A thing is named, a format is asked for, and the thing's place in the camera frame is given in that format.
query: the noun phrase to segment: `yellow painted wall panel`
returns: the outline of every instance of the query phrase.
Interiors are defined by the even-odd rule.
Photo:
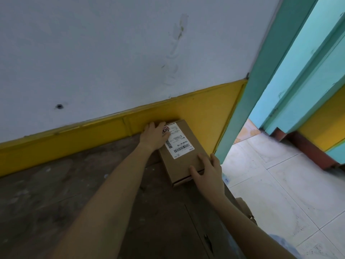
[[[140,113],[128,115],[134,134],[148,122],[184,119],[207,153],[212,153],[243,87],[243,81],[222,85],[207,93],[195,93],[169,101]]]
[[[0,176],[140,133],[151,121],[185,119],[205,150],[214,152],[246,83],[226,83],[1,143]]]
[[[322,151],[327,151],[345,139],[345,85],[298,131]]]

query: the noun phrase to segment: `logo on label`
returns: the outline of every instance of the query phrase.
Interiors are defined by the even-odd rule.
[[[170,128],[168,126],[164,126],[162,130],[162,134],[165,134],[166,132],[169,132]]]

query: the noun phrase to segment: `cardboard box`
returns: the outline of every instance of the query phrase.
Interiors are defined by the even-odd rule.
[[[207,156],[185,120],[167,124],[163,132],[171,132],[159,154],[165,165],[172,185],[178,186],[192,179],[189,166],[193,165],[199,173],[204,172],[204,165],[197,157],[198,153]]]

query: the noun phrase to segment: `hole in wall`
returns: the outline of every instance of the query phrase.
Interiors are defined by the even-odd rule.
[[[61,109],[63,109],[63,105],[62,105],[62,104],[57,104],[57,105],[55,106],[55,108],[61,110]]]

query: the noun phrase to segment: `forearm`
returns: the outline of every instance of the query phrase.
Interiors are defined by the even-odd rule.
[[[227,197],[214,202],[213,207],[247,258],[295,258],[251,222]]]
[[[150,155],[150,151],[138,146],[115,168],[86,204],[53,258],[116,257]]]

